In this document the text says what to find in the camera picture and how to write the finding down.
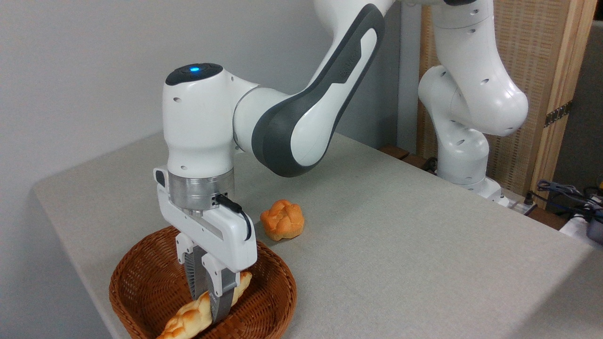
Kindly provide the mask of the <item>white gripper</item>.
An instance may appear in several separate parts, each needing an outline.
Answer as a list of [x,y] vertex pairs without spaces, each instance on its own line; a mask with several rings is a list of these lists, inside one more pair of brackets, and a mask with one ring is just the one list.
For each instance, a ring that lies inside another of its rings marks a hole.
[[184,211],[171,201],[175,190],[168,187],[167,169],[155,168],[154,178],[164,219],[183,233],[175,242],[190,294],[196,300],[208,290],[212,323],[217,324],[230,312],[240,272],[257,260],[254,229],[223,205],[200,213]]

